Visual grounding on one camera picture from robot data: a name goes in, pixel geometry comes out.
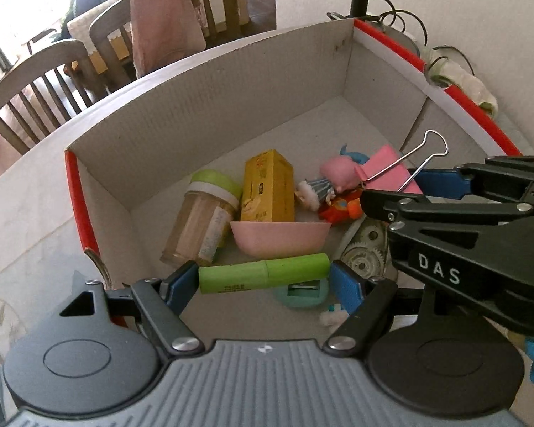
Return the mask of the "wooden dining chair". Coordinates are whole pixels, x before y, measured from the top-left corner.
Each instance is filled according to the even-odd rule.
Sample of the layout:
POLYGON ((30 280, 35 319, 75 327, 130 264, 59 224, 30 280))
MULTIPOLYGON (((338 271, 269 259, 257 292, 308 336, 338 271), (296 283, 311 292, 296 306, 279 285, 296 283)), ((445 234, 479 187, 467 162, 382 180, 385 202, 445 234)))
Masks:
POLYGON ((1 79, 0 135, 23 155, 106 96, 85 45, 55 42, 1 79))
POLYGON ((110 90, 133 81, 109 35, 118 32, 138 78, 241 37, 238 0, 119 0, 89 27, 110 90))

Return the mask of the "white desk lamp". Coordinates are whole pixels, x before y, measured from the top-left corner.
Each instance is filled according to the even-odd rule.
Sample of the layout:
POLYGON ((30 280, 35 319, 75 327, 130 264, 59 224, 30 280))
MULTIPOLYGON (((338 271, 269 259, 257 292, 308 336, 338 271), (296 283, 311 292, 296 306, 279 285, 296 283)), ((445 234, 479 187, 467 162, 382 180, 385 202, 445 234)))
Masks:
POLYGON ((428 45, 428 32, 423 21, 414 12, 397 8, 392 0, 351 0, 350 13, 347 16, 339 12, 327 12, 326 16, 332 21, 343 19, 364 21, 418 57, 420 49, 428 45), (419 26, 423 36, 420 42, 408 30, 408 19, 419 26))

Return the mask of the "orange red keychain charm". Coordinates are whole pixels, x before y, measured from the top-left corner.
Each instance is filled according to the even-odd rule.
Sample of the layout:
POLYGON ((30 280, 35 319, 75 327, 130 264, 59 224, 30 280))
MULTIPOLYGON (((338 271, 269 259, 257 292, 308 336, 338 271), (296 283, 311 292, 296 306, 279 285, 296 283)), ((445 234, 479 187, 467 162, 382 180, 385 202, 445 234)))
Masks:
POLYGON ((322 204, 317 211, 318 218, 333 226, 362 218, 362 190, 356 189, 343 193, 329 204, 322 204))

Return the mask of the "right wooden dining chair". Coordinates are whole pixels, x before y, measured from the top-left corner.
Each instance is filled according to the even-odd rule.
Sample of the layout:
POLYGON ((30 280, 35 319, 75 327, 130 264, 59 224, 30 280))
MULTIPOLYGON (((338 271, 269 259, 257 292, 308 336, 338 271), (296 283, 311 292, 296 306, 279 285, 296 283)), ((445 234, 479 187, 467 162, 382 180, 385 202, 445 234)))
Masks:
POLYGON ((133 81, 109 35, 118 32, 138 78, 241 37, 238 0, 119 0, 89 27, 110 90, 133 81))

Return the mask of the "pink heart dish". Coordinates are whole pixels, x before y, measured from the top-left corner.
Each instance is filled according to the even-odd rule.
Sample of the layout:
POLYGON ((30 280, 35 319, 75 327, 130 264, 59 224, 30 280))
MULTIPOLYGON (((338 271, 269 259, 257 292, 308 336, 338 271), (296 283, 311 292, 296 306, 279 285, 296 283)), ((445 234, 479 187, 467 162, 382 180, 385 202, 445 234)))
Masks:
POLYGON ((239 250, 258 259, 319 253, 331 225, 321 222, 231 222, 239 250))

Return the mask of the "left wooden dining chair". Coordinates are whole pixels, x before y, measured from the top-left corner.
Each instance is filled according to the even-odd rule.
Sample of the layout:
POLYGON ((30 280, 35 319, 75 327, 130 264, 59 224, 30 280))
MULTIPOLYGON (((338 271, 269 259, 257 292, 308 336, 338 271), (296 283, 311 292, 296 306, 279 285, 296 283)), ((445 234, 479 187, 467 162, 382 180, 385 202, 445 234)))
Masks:
POLYGON ((55 42, 1 79, 0 135, 23 155, 106 96, 85 45, 55 42))

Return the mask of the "red binder clip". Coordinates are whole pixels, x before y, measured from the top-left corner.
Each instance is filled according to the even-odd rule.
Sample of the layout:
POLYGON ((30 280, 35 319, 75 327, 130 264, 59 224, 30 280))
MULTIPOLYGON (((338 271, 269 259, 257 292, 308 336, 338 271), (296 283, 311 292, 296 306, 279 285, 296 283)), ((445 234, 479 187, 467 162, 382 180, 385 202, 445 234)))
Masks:
POLYGON ((355 167, 356 177, 365 190, 387 191, 405 194, 423 194, 416 183, 417 176, 434 159, 446 157, 450 152, 445 137, 436 130, 427 129, 422 141, 404 154, 398 154, 393 147, 383 146, 365 164, 355 167), (424 148, 430 141, 440 144, 412 172, 406 166, 410 157, 424 148))

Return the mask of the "green highlighter tube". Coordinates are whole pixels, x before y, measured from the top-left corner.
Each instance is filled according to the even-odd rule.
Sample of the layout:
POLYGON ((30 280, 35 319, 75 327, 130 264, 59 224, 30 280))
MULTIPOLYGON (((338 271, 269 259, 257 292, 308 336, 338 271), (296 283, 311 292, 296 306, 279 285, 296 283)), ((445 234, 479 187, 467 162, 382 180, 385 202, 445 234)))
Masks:
POLYGON ((324 280, 330 268, 325 253, 200 267, 199 290, 202 294, 230 293, 324 280))

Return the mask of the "white green cloth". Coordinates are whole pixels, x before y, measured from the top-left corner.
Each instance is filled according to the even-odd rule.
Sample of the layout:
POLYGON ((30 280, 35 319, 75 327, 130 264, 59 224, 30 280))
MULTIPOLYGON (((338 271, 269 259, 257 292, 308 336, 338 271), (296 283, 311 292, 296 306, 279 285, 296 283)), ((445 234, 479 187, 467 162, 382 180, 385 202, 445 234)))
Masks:
POLYGON ((429 83, 439 87, 455 86, 490 118, 496 118, 499 114, 496 96, 476 75, 466 72, 449 57, 438 56, 429 60, 425 64, 424 76, 429 83))

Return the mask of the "green lid toothpick jar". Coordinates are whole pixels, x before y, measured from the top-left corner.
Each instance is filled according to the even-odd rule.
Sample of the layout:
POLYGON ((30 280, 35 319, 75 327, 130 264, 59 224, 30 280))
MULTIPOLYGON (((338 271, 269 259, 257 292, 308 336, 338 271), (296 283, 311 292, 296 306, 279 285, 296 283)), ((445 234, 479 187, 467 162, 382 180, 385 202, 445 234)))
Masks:
POLYGON ((211 265, 239 210, 241 194, 241 187, 221 172, 194 173, 161 261, 170 266, 191 260, 199 266, 211 265))

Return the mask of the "pink pig figurine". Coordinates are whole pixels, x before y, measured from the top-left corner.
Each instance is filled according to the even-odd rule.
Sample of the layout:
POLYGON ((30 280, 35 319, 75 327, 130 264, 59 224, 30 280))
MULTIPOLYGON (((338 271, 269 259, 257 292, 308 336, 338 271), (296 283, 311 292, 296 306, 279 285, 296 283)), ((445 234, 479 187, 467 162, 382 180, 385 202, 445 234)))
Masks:
POLYGON ((369 157, 357 151, 348 151, 344 144, 339 155, 319 168, 319 177, 304 179, 297 184, 295 197, 307 210, 317 211, 322 204, 329 204, 336 196, 360 185, 356 167, 366 164, 369 157))

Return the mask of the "pink cloth on chair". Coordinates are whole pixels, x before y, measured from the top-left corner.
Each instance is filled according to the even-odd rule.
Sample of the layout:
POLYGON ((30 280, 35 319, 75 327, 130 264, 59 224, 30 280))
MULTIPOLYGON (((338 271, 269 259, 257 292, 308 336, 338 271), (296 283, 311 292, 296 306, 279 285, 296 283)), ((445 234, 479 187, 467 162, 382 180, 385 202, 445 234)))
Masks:
POLYGON ((130 12, 138 77, 206 48, 192 0, 130 0, 130 12))

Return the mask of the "yellow small carton box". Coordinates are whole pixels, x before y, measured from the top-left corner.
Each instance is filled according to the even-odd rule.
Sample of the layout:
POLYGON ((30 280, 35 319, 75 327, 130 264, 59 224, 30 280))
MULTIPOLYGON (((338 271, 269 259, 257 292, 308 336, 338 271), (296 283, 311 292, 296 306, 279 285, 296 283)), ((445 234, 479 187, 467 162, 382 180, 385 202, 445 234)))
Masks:
POLYGON ((294 222, 295 183, 292 165, 275 149, 245 164, 241 199, 242 221, 294 222))

